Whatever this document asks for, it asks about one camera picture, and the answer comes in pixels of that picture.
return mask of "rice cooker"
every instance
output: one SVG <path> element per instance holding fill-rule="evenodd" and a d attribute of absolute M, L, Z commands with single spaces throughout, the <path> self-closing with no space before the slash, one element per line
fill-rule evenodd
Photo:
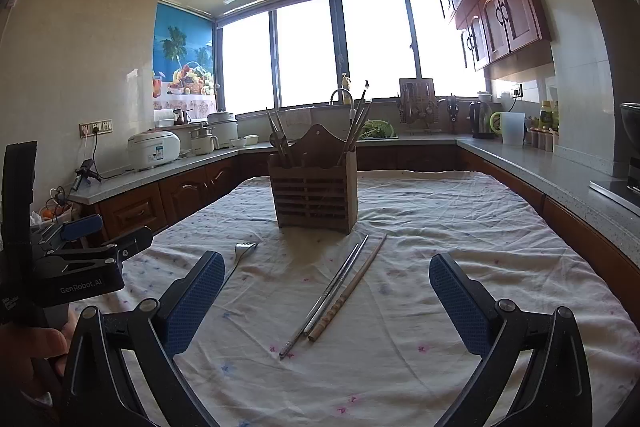
<path fill-rule="evenodd" d="M 231 147 L 231 140 L 238 139 L 238 120 L 232 112 L 213 112 L 207 117 L 207 127 L 218 137 L 220 149 Z"/>
<path fill-rule="evenodd" d="M 129 164 L 136 171 L 174 161 L 180 155 L 180 139 L 169 131 L 150 130 L 127 141 Z"/>

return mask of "green vegetables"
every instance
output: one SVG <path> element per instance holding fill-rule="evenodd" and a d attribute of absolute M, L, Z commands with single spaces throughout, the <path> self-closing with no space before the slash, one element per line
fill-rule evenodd
<path fill-rule="evenodd" d="M 393 126 L 384 120 L 367 120 L 362 126 L 358 139 L 393 138 L 396 136 Z"/>

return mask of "slatted wooden basket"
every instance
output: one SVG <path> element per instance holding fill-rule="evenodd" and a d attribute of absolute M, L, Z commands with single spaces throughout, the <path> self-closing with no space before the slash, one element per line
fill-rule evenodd
<path fill-rule="evenodd" d="M 343 149 L 343 140 L 316 124 L 289 148 L 295 167 L 284 168 L 277 154 L 270 156 L 279 227 L 351 232 L 358 217 L 356 153 Z"/>

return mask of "screw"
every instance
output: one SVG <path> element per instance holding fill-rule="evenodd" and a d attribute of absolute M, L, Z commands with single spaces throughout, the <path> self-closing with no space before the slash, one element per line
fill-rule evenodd
<path fill-rule="evenodd" d="M 573 312 L 566 306 L 560 306 L 558 308 L 558 315 L 560 315 L 564 319 L 570 319 L 574 316 Z"/>
<path fill-rule="evenodd" d="M 140 310 L 143 312 L 150 312 L 156 307 L 156 304 L 155 299 L 145 299 L 140 302 Z"/>
<path fill-rule="evenodd" d="M 90 319 L 95 315 L 95 306 L 88 306 L 84 310 L 82 310 L 82 318 Z"/>
<path fill-rule="evenodd" d="M 498 306 L 500 306 L 500 309 L 505 312 L 512 312 L 516 309 L 515 302 L 510 301 L 509 299 L 500 299 L 498 301 Z"/>

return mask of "window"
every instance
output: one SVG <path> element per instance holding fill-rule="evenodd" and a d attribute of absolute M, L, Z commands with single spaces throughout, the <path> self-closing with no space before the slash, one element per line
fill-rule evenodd
<path fill-rule="evenodd" d="M 460 31 L 442 17 L 439 0 L 410 0 L 423 78 L 433 78 L 438 96 L 477 96 L 485 89 L 484 72 L 473 62 L 465 68 Z"/>
<path fill-rule="evenodd" d="M 327 102 L 337 87 L 329 0 L 277 10 L 282 105 Z"/>
<path fill-rule="evenodd" d="M 268 12 L 224 26 L 222 68 L 226 110 L 237 114 L 273 107 Z"/>
<path fill-rule="evenodd" d="M 342 0 L 351 90 L 359 98 L 395 96 L 398 79 L 415 78 L 414 52 L 404 0 Z"/>

